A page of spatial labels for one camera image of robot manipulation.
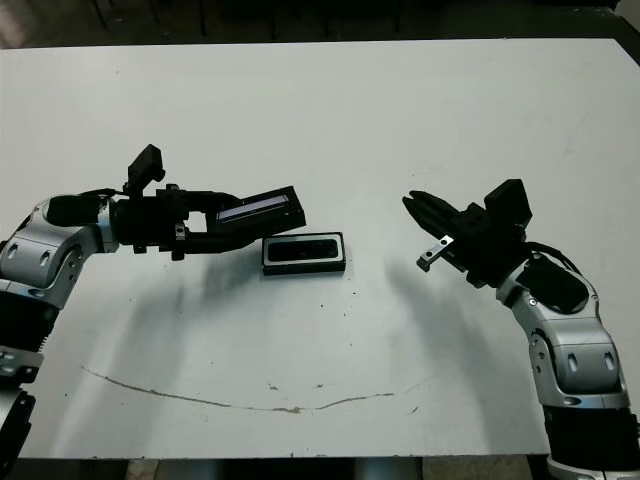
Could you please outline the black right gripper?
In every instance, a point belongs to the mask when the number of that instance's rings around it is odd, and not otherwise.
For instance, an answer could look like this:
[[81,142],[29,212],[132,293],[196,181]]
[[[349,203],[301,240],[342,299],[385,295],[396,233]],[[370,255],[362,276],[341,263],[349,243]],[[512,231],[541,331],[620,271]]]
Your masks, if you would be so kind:
[[496,288],[529,257],[525,224],[502,217],[476,203],[459,211],[425,191],[411,190],[402,203],[409,215],[436,238],[420,265],[429,268],[437,259],[466,275],[476,288]]

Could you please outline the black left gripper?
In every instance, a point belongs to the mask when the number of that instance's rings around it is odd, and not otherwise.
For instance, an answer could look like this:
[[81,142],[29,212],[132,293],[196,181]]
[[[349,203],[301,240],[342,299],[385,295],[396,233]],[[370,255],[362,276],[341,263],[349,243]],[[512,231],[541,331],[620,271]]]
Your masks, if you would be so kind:
[[167,184],[152,196],[137,196],[115,202],[115,238],[131,246],[135,254],[157,247],[170,252],[173,261],[187,255],[220,254],[242,249],[268,234],[250,231],[190,232],[184,222],[189,211],[217,213],[231,209],[241,199],[224,192],[191,191]]

